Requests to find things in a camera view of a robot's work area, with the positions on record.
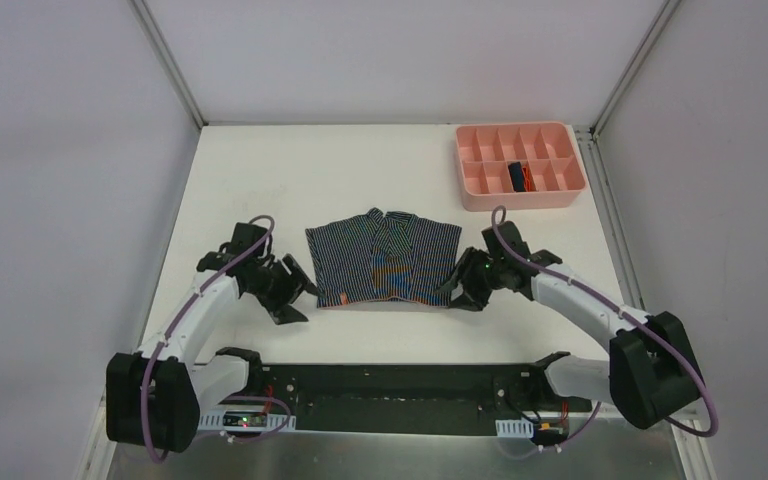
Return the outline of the striped blue underwear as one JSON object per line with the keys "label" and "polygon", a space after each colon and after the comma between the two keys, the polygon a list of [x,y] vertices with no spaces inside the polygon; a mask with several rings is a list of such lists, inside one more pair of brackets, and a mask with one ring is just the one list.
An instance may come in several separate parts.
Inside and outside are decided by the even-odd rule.
{"label": "striped blue underwear", "polygon": [[462,228],[372,208],[305,230],[317,306],[404,301],[446,308],[441,286],[455,268]]}

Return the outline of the navy orange underwear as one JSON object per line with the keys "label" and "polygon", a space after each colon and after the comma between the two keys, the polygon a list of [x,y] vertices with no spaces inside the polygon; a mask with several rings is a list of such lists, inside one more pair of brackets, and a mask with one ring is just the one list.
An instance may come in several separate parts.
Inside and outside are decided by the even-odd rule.
{"label": "navy orange underwear", "polygon": [[514,192],[526,193],[534,190],[531,173],[526,163],[510,162],[507,169]]}

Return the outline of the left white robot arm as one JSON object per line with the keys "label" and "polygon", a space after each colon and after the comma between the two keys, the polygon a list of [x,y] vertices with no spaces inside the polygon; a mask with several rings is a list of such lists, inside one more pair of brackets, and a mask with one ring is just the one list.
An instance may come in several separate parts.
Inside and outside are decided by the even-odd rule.
{"label": "left white robot arm", "polygon": [[237,302],[254,297],[278,326],[302,323],[294,307],[316,285],[295,258],[272,252],[274,219],[258,215],[235,225],[229,241],[208,252],[175,313],[131,353],[107,364],[106,433],[110,440],[141,446],[162,463],[185,451],[202,414],[233,396],[257,402],[265,390],[258,353],[237,347],[218,350],[203,366],[196,359],[216,326]]}

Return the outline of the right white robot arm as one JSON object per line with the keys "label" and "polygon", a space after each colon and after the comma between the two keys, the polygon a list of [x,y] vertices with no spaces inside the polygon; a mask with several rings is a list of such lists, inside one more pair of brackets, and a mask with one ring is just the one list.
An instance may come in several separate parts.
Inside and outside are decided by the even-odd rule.
{"label": "right white robot arm", "polygon": [[613,405],[639,429],[669,420],[701,400],[711,403],[683,323],[611,299],[548,250],[533,252],[511,221],[482,233],[486,247],[468,248],[439,287],[450,305],[481,311],[497,290],[510,290],[563,316],[607,353],[605,360],[559,352],[544,358],[527,384],[543,410],[576,397]]}

